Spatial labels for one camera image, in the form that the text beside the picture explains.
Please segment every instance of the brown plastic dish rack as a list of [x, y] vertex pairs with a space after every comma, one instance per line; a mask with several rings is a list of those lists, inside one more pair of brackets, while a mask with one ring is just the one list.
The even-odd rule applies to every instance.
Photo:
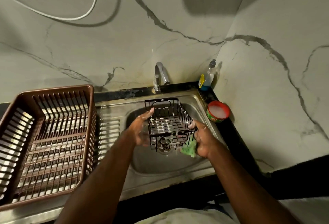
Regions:
[[93, 169], [91, 85], [20, 93], [0, 121], [0, 211], [72, 192]]

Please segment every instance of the black wire basket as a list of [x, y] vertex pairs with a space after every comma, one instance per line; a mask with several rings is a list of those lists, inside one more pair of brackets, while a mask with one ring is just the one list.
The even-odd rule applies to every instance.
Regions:
[[151, 149], [175, 149], [184, 143], [189, 145], [197, 130], [188, 129], [192, 118], [177, 98], [152, 99], [145, 101], [145, 109], [154, 107], [154, 114], [148, 118], [148, 132]]

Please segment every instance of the bottle cap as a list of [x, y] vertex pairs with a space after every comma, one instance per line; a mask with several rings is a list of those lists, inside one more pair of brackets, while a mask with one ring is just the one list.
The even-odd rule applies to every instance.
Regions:
[[212, 60], [209, 64], [210, 68], [214, 68], [216, 66], [216, 60]]

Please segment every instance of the green sponge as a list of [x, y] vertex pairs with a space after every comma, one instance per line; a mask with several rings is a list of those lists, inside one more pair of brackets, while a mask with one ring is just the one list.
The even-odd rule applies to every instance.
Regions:
[[190, 155], [191, 157], [195, 157], [196, 155], [196, 140], [193, 138], [193, 135], [190, 136], [190, 143], [187, 146], [187, 143], [184, 143], [181, 149], [181, 153], [185, 155]]

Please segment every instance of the forearm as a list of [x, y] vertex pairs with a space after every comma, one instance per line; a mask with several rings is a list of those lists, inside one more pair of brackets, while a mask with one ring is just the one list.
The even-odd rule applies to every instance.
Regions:
[[221, 143], [213, 147], [208, 158], [242, 224], [299, 223], [242, 168]]
[[133, 134], [121, 134], [88, 179], [68, 199], [56, 224], [112, 221], [135, 147]]

